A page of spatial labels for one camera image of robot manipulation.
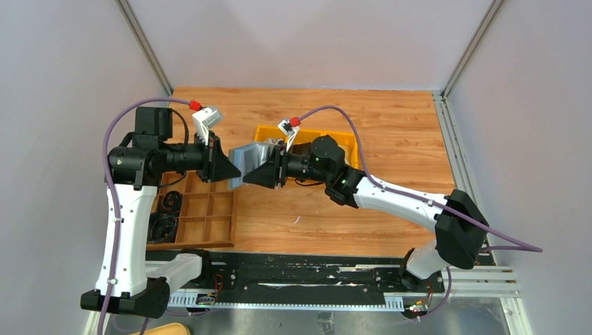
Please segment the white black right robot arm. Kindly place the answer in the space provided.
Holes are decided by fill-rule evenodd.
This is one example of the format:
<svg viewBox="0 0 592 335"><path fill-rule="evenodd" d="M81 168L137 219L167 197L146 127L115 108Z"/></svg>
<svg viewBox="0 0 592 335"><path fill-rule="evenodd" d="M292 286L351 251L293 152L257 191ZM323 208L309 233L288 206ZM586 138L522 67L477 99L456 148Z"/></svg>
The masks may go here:
<svg viewBox="0 0 592 335"><path fill-rule="evenodd" d="M435 239L410 249L399 268L407 291L420 289L446 267L474 268L486 239L489 225L466 192L423 193L387 183L347 164L345 151L328 135L314 139L307 154L290 153L281 142L254 142L234 156L246 184L276 188L289 178L320 182L339 205L382 211L432 231Z"/></svg>

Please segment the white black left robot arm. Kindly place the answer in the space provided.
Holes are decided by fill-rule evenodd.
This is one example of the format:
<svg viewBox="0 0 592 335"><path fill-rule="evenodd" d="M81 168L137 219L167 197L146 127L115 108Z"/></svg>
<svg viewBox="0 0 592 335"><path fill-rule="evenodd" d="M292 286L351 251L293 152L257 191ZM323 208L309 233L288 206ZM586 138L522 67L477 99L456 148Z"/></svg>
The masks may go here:
<svg viewBox="0 0 592 335"><path fill-rule="evenodd" d="M217 108L193 106L196 132L177 144L170 142L173 114L171 108L138 107L134 130L105 153L105 252L94 288L80 298L84 310L159 318L183 285L206 288L214 279L211 258L201 250L184 249L164 265L146 268L149 219L165 173L194 172L205 183L240 175L212 130L223 118Z"/></svg>

